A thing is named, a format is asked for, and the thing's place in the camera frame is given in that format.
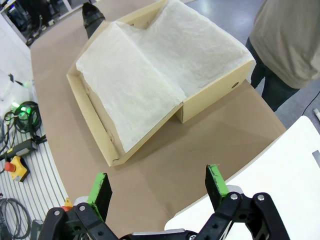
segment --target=white wall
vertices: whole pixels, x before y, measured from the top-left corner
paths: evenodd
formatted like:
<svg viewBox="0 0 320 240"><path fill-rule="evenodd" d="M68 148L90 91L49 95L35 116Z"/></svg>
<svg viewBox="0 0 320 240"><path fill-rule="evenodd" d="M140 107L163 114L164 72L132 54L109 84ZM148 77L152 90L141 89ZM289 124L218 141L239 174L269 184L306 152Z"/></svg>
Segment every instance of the white wall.
<svg viewBox="0 0 320 240"><path fill-rule="evenodd" d="M0 15L0 69L25 83L33 79L30 49Z"/></svg>

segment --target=brown table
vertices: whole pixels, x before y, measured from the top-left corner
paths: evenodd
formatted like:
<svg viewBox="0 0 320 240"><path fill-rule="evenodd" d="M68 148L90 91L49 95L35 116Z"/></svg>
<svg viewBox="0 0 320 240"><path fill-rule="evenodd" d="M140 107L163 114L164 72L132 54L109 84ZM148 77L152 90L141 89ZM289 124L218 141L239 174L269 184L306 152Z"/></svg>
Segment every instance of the brown table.
<svg viewBox="0 0 320 240"><path fill-rule="evenodd" d="M113 21L153 0L103 0ZM107 172L113 196L107 224L123 236L160 231L178 211L206 194L206 164L231 177L286 129L245 81L181 124L167 122L128 162L108 167L77 105L66 74L87 41L82 13L60 22L31 47L35 87L52 155L74 201Z"/></svg>

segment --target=orange object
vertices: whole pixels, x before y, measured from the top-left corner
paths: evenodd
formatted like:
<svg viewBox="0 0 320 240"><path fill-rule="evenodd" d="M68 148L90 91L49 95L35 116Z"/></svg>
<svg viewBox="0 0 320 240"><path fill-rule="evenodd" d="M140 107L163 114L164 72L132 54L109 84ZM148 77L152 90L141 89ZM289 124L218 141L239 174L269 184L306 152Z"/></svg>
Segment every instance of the orange object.
<svg viewBox="0 0 320 240"><path fill-rule="evenodd" d="M4 170L6 170L7 172L12 172L13 173L14 171L16 171L16 166L7 161L4 164Z"/></svg>
<svg viewBox="0 0 320 240"><path fill-rule="evenodd" d="M61 207L65 212L68 212L69 210L72 209L72 206L62 206Z"/></svg>

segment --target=beige shirt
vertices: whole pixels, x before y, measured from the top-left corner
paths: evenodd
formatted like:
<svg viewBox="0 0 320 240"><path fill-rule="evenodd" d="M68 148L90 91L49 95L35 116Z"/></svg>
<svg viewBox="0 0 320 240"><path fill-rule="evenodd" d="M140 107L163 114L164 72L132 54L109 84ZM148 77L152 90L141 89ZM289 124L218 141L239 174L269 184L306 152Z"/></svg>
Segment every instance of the beige shirt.
<svg viewBox="0 0 320 240"><path fill-rule="evenodd" d="M320 78L320 0L265 0L249 38L263 63L290 87Z"/></svg>

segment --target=table surface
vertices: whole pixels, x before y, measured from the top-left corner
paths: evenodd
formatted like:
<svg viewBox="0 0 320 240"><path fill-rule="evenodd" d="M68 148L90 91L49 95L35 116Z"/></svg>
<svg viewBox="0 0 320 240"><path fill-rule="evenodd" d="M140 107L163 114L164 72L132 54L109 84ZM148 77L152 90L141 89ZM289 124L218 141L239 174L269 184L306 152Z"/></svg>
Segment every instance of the table surface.
<svg viewBox="0 0 320 240"><path fill-rule="evenodd" d="M153 2L104 0L96 6L113 21ZM163 230L206 193L206 164L219 164L229 178L285 131L244 82L185 124L173 117L128 162L108 167L66 77L87 40L79 11L32 44L32 69L44 129L69 197L87 196L96 174L106 172L113 190L106 222L117 236Z"/></svg>
<svg viewBox="0 0 320 240"><path fill-rule="evenodd" d="M315 151L320 151L320 135L309 118L302 116L226 184L241 187L250 198L256 193L270 194L291 240L320 239L320 166L312 154ZM212 213L206 195L177 214L165 229L199 232ZM226 239L251 238L247 227L237 223Z"/></svg>

